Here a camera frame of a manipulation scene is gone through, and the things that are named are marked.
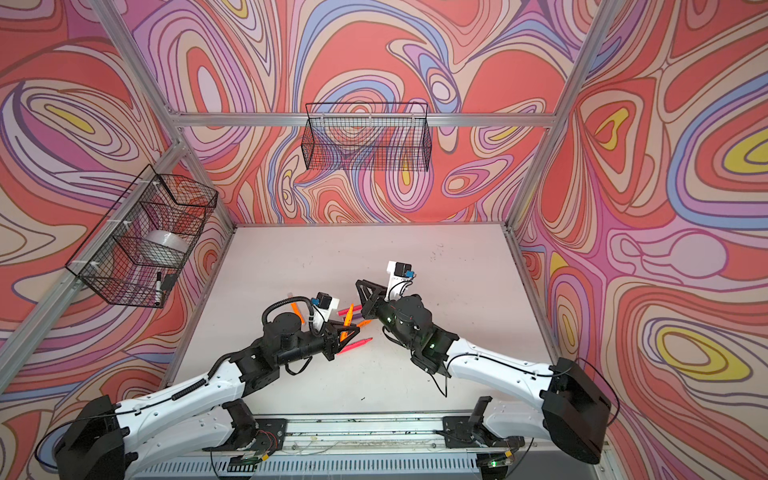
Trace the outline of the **orange highlighter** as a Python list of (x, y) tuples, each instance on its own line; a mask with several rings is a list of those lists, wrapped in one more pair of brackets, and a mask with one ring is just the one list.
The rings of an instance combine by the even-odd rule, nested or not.
[(306, 321), (305, 321), (304, 315), (302, 314), (301, 309), (296, 302), (291, 303), (291, 309), (293, 313), (299, 318), (301, 324), (305, 325)]
[[(346, 317), (344, 317), (344, 327), (349, 327), (352, 323), (352, 319), (353, 319), (352, 312), (349, 312), (349, 314)], [(344, 330), (340, 335), (340, 341), (344, 342), (347, 339), (347, 337), (348, 337), (348, 331)]]

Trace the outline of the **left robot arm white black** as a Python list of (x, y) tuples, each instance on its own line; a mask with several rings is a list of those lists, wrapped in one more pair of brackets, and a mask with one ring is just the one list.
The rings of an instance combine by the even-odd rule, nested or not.
[(104, 395), (60, 426), (52, 459), (35, 460), (61, 479), (129, 479), (157, 463), (196, 450), (247, 447), (259, 428), (245, 397), (294, 375), (321, 355), (332, 361), (358, 335), (355, 324), (334, 320), (338, 299), (318, 293), (268, 306), (262, 334), (247, 347), (221, 355), (189, 380), (135, 399)]

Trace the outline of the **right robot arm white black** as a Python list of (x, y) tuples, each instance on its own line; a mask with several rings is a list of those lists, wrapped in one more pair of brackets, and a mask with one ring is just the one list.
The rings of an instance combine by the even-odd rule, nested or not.
[(600, 462), (612, 422), (612, 402), (577, 360), (531, 363), (481, 348), (438, 326), (417, 294), (397, 300), (368, 280), (355, 283), (362, 315), (381, 322), (385, 335), (431, 376), (473, 381), (515, 397), (534, 411), (544, 436), (583, 463)]

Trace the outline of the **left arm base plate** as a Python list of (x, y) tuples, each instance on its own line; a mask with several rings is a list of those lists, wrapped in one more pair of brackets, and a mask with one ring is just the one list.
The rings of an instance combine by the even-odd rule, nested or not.
[(283, 448), (288, 420), (276, 417), (255, 417), (241, 399), (221, 405), (229, 415), (233, 431), (225, 440), (205, 451), (249, 450), (256, 453), (274, 454)]

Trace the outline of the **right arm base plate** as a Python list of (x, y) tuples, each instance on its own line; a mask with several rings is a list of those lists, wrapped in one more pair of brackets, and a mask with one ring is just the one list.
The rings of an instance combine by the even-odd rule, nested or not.
[(512, 452), (517, 451), (525, 445), (522, 436), (500, 437), (484, 425), (484, 413), (492, 400), (491, 396), (480, 397), (468, 416), (444, 416), (442, 428), (434, 433), (444, 439), (449, 449), (504, 447)]

